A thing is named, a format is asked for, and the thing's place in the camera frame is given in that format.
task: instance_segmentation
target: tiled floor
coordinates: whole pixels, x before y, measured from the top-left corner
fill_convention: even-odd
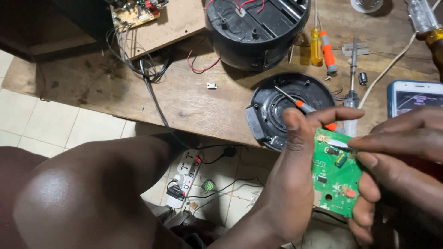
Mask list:
[[[12,57],[0,51],[0,82]],[[138,124],[107,114],[98,113],[56,102],[40,101],[36,97],[0,89],[0,146],[23,148],[36,154],[53,157],[77,145],[94,140],[111,140],[137,135],[166,132],[164,127]],[[204,138],[205,144],[226,143],[222,140]],[[214,147],[202,152],[206,161],[212,161],[222,153],[223,148]],[[233,158],[222,158],[214,164],[202,165],[190,194],[203,196],[202,182],[211,179],[215,190],[220,190],[237,178],[258,177],[265,183],[279,154],[260,148],[237,148]],[[176,160],[150,190],[141,196],[156,205],[165,205],[168,195],[166,185],[176,172]],[[198,218],[211,220],[227,229],[245,215],[252,192],[260,191],[256,181],[237,181],[222,194],[209,198],[195,198],[203,208],[195,212]],[[330,218],[318,219],[332,223]],[[355,242],[347,229],[331,226],[324,222],[312,221],[305,234],[303,248],[355,248]]]

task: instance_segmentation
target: circuit board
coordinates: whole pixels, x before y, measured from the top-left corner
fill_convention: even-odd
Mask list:
[[[355,150],[336,146],[340,143],[346,145],[349,138],[317,129],[312,158],[314,206],[348,218],[352,216],[352,208],[357,200],[358,180],[362,169],[356,160]]]
[[[160,17],[160,12],[157,8],[162,8],[162,4],[158,1],[133,1],[129,0],[125,3],[124,8],[116,8],[113,13],[113,21],[115,27],[121,27],[119,31],[125,31],[126,26],[131,24],[131,28],[137,27],[154,19]]]

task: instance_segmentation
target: black plastic housing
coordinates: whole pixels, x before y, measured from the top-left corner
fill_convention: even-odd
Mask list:
[[[245,71],[274,67],[288,54],[309,18],[311,0],[265,0],[257,13],[262,3],[245,4],[242,12],[234,0],[209,4],[205,15],[208,37],[224,63]]]

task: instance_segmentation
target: blue phone case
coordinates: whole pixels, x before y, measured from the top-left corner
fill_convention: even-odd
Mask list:
[[[394,107],[393,99],[394,99],[394,83],[397,81],[402,82],[417,82],[417,83],[432,83],[432,84],[441,84],[441,82],[431,82],[431,81],[416,81],[416,80],[395,80],[388,85],[387,94],[388,94],[388,118],[392,117],[392,111]]]

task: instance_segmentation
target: electrolytic capacitor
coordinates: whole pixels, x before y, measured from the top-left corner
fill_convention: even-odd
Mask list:
[[[360,83],[360,85],[362,86],[365,86],[366,83],[368,83],[368,76],[366,75],[366,73],[358,74],[358,83]]]

